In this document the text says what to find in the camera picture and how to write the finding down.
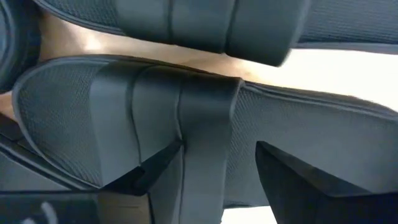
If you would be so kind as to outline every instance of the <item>beige floor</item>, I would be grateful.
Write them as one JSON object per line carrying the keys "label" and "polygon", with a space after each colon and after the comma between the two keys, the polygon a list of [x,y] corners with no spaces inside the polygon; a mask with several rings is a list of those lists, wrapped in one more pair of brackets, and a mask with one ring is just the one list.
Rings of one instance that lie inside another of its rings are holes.
{"label": "beige floor", "polygon": [[[281,68],[226,55],[100,33],[44,13],[41,61],[81,54],[119,54],[184,64],[269,85],[357,96],[398,111],[398,56],[338,50],[293,50]],[[0,112],[13,118],[11,95]]]}

